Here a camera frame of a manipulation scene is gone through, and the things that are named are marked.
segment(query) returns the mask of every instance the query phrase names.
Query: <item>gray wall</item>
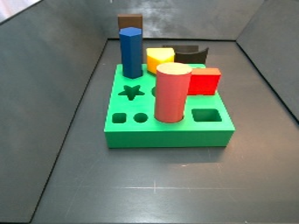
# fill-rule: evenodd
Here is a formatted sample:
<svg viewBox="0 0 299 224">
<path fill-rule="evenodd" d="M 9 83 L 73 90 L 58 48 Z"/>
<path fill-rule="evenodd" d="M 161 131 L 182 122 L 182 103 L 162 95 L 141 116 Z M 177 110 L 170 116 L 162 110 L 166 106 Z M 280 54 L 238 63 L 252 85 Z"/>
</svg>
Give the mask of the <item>gray wall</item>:
<svg viewBox="0 0 299 224">
<path fill-rule="evenodd" d="M 298 0 L 268 0 L 238 43 L 299 120 L 298 15 Z"/>
<path fill-rule="evenodd" d="M 236 40 L 265 0 L 90 1 L 105 31 L 118 38 L 118 14 L 145 15 L 145 37 Z"/>
<path fill-rule="evenodd" d="M 107 41 L 81 0 L 0 26 L 0 221 L 29 222 Z"/>
</svg>

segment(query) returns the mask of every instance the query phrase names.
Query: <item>shape sorter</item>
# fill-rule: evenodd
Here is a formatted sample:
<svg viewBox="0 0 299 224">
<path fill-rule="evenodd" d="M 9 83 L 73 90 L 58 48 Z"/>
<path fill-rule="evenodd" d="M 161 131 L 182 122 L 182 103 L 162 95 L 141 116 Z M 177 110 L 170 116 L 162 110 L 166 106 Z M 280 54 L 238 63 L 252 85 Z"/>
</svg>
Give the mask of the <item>shape sorter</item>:
<svg viewBox="0 0 299 224">
<path fill-rule="evenodd" d="M 206 66 L 190 64 L 191 67 Z M 226 146 L 236 132 L 221 95 L 189 95 L 183 119 L 155 119 L 155 76 L 143 65 L 143 76 L 130 79 L 117 66 L 106 121 L 109 148 Z"/>
</svg>

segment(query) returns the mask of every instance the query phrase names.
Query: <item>blue cylinder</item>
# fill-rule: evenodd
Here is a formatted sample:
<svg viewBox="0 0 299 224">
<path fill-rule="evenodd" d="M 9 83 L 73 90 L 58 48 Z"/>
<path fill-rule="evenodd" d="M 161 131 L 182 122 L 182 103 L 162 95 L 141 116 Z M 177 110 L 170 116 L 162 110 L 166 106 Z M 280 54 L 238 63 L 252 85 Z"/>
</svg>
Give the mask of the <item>blue cylinder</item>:
<svg viewBox="0 0 299 224">
<path fill-rule="evenodd" d="M 143 76 L 143 31 L 127 27 L 119 31 L 123 75 L 135 79 Z"/>
</svg>

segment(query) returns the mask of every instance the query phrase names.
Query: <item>star-shaped hole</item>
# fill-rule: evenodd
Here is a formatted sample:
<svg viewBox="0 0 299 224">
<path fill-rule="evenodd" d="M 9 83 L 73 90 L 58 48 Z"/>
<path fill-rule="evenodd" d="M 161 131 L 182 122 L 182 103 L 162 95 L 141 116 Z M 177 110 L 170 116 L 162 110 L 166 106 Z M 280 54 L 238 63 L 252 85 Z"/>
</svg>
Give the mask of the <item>star-shaped hole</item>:
<svg viewBox="0 0 299 224">
<path fill-rule="evenodd" d="M 141 85 L 130 87 L 130 86 L 125 86 L 125 90 L 123 92 L 121 92 L 118 95 L 126 95 L 127 99 L 130 101 L 133 101 L 138 95 L 145 95 L 146 93 L 142 92 L 141 90 Z"/>
</svg>

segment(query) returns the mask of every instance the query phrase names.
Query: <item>pink cylinder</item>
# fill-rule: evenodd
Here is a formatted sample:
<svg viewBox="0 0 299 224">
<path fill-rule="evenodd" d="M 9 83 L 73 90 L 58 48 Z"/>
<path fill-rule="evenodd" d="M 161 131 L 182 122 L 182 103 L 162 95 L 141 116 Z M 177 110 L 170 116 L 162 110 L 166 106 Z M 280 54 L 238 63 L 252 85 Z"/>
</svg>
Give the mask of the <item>pink cylinder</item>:
<svg viewBox="0 0 299 224">
<path fill-rule="evenodd" d="M 154 117 L 163 123 L 183 119 L 193 68 L 182 63 L 165 63 L 157 67 Z"/>
</svg>

